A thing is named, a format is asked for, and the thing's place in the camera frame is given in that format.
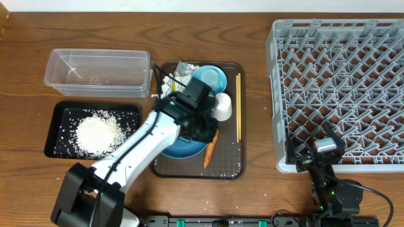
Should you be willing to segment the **small light blue bowl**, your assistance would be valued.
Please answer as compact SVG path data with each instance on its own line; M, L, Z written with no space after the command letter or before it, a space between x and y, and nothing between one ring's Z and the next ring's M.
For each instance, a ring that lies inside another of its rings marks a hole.
M192 77L206 83L215 93L222 93L227 86L227 77L225 73L216 66L201 66Z

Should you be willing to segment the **orange carrot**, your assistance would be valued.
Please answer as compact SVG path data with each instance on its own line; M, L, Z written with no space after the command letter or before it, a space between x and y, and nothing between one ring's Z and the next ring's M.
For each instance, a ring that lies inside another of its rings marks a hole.
M215 150L215 146L218 141L219 135L220 135L220 129L217 129L212 142L208 143L206 147L205 159L203 163L204 168L207 168L208 165L210 164L211 157L213 156L213 152Z

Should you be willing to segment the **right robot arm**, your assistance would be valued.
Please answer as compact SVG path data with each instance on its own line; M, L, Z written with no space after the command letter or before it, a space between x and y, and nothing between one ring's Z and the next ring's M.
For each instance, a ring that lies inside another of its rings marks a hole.
M294 164L298 172L309 172L312 196L320 210L302 218L300 226L379 226L375 218L358 218L364 189L356 181L336 178L333 165L342 160L345 142L331 126L326 126L326 137L314 143L307 154L297 155L289 135L287 163Z

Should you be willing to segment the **light blue cup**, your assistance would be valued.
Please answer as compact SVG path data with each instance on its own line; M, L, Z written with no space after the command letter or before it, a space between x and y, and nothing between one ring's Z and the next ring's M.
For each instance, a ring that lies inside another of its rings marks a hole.
M209 85L212 90L216 90L220 87L220 78L218 73L214 69L206 69L201 73L200 79Z

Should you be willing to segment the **large blue plate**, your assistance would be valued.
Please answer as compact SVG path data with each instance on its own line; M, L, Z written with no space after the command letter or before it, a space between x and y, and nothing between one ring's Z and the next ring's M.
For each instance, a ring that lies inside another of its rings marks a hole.
M179 137L173 145L164 149L162 154L169 158L186 159L199 154L207 145L207 143Z

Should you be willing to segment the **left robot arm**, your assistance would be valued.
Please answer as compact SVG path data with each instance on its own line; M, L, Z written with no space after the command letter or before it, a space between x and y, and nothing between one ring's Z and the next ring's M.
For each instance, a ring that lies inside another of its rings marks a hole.
M68 170L50 220L57 226L139 226L140 218L124 206L130 186L179 136L211 142L218 124L214 105L214 95L204 91L176 91L157 100L113 153L89 168L76 163Z

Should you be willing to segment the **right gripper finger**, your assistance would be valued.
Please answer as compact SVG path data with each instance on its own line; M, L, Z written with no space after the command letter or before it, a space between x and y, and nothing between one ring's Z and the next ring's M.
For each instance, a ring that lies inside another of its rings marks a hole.
M345 142L332 130L329 123L325 123L324 129L327 136L332 138L336 144L336 150L344 150L346 146Z
M286 139L287 139L287 163L296 164L297 155L292 140L288 133L286 133Z

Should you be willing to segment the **white pink cup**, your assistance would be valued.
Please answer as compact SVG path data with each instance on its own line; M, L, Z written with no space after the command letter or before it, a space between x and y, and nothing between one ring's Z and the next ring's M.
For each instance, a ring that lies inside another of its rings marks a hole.
M232 100L226 93L217 93L215 95L216 104L212 109L211 116L218 121L226 121L232 115Z

